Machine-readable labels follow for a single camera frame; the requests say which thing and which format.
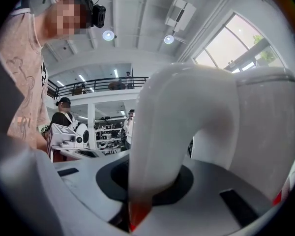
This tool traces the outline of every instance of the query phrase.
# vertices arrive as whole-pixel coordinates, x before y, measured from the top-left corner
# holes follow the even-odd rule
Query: white pillar
[[[95,104],[88,103],[88,133],[89,133],[90,149],[96,149],[94,125],[95,125]]]

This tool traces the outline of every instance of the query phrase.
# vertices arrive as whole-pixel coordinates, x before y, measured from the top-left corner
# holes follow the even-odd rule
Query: ceiling light
[[[60,81],[57,81],[59,83],[59,85],[63,86],[64,87],[64,84],[62,84]]]
[[[111,30],[106,30],[103,32],[103,39],[106,41],[111,41],[115,38],[115,34]]]
[[[85,82],[85,79],[82,77],[82,75],[80,74],[79,77],[81,78],[82,81]]]
[[[116,78],[119,78],[117,69],[114,70]]]
[[[174,37],[172,35],[167,35],[165,38],[164,38],[164,42],[165,44],[171,44],[173,43],[174,41]]]

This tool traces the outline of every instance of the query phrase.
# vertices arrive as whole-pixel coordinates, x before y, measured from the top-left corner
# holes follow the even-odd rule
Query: man
[[[73,116],[70,113],[71,101],[69,98],[67,97],[61,98],[60,101],[56,103],[56,106],[58,106],[59,112],[53,115],[53,118],[49,125],[49,130],[50,130],[51,124],[53,123],[68,127],[73,122]]]
[[[131,149],[131,138],[132,138],[132,129],[133,129],[133,118],[134,118],[134,109],[129,111],[129,117],[124,121],[123,129],[126,133],[126,149]]]
[[[127,88],[132,89],[132,77],[130,76],[130,72],[127,72]]]
[[[90,26],[91,0],[56,0],[42,14],[11,14],[0,31],[0,61],[24,100],[17,110],[8,135],[23,139],[32,148],[47,151],[37,126],[49,122],[42,83],[41,49],[51,39],[74,34]]]

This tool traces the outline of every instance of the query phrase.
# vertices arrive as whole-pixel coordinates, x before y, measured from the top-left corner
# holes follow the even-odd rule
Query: black slot
[[[244,199],[234,190],[227,190],[220,193],[221,198],[231,210],[237,222],[245,227],[254,222],[258,216]]]
[[[79,172],[79,171],[76,168],[70,168],[70,169],[58,171],[58,174],[60,177],[64,177],[64,176],[71,175],[71,174],[77,173],[77,172]]]
[[[184,10],[181,10],[180,11],[180,13],[179,13],[179,15],[178,15],[178,17],[176,19],[176,22],[179,22],[180,21],[180,19],[181,19],[181,17],[182,17],[182,15],[183,15],[184,12],[185,12]]]

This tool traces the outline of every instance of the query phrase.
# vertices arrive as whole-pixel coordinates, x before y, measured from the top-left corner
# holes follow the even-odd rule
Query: white robot
[[[42,235],[129,235],[129,210],[137,236],[251,235],[294,160],[291,71],[172,64],[138,96],[130,151],[52,164],[0,134],[0,188]]]

